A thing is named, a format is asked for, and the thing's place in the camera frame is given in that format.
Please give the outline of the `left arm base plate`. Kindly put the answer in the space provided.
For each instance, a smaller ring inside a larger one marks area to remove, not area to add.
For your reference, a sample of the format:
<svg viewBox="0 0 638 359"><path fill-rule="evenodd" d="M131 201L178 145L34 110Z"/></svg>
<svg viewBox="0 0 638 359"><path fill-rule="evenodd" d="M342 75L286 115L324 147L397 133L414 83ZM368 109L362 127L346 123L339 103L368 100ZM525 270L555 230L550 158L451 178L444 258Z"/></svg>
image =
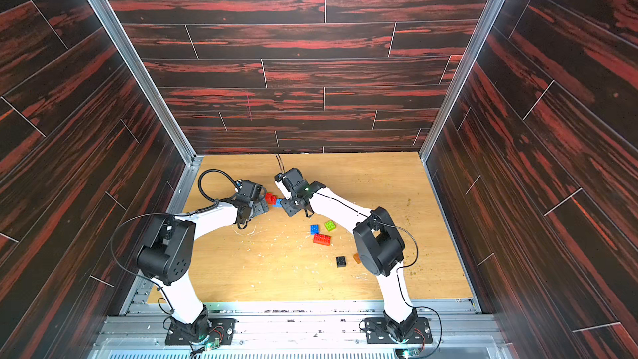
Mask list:
<svg viewBox="0 0 638 359"><path fill-rule="evenodd" d="M219 347L232 343L237 320L234 318L199 319L186 324L170 319L166 346Z"/></svg>

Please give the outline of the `lime green square lego brick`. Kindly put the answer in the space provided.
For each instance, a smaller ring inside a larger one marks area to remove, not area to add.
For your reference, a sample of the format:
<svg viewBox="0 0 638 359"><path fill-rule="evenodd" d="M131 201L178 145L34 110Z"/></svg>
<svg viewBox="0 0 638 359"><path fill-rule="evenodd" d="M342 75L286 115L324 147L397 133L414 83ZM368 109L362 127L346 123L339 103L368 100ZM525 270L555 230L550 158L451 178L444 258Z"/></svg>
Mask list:
<svg viewBox="0 0 638 359"><path fill-rule="evenodd" d="M324 226L327 231L333 231L337 227L331 220L325 222Z"/></svg>

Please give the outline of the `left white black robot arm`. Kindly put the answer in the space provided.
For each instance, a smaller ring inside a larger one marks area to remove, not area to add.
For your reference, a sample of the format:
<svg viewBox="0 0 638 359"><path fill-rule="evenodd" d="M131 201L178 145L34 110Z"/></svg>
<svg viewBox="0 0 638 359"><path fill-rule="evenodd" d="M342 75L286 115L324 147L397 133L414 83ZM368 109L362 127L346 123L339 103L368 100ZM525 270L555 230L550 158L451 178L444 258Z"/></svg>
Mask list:
<svg viewBox="0 0 638 359"><path fill-rule="evenodd" d="M189 278L194 242L217 229L245 226L268 212L266 189L250 180L241 180L229 198L216 199L203 209L186 214L160 214L146 230L136 265L148 279L159 284L172 318L194 324L202 317L204 304Z"/></svg>

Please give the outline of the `small red lego brick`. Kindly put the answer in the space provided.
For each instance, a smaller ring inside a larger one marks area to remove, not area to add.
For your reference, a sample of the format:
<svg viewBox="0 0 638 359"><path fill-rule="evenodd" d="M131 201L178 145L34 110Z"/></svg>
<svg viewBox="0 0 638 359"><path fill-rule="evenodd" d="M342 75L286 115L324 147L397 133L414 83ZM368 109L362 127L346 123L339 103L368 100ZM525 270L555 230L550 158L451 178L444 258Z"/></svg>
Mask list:
<svg viewBox="0 0 638 359"><path fill-rule="evenodd" d="M267 203L269 205L275 205L277 204L277 196L275 196L272 193L267 193L265 194L265 200L267 201Z"/></svg>

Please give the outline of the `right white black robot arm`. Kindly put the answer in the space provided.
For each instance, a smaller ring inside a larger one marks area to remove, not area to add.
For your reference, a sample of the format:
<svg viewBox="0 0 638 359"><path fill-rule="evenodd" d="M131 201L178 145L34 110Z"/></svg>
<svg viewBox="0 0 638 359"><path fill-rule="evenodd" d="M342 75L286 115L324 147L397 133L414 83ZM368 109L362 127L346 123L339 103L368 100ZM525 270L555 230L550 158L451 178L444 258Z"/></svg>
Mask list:
<svg viewBox="0 0 638 359"><path fill-rule="evenodd" d="M377 277L384 299L386 332L396 342L410 337L418 320L404 276L405 241L389 212L347 201L320 182L308 183L297 168L274 176L289 216L319 214L352 233L361 263Z"/></svg>

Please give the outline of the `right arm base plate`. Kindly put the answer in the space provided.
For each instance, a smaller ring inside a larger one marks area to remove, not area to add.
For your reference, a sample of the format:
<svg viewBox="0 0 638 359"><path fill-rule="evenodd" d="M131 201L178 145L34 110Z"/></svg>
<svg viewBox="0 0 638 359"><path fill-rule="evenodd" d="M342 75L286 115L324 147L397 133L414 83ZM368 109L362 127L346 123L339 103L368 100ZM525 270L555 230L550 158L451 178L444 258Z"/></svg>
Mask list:
<svg viewBox="0 0 638 359"><path fill-rule="evenodd" d="M398 323L386 317L367 317L359 324L367 344L432 344L433 337L427 318L417 317Z"/></svg>

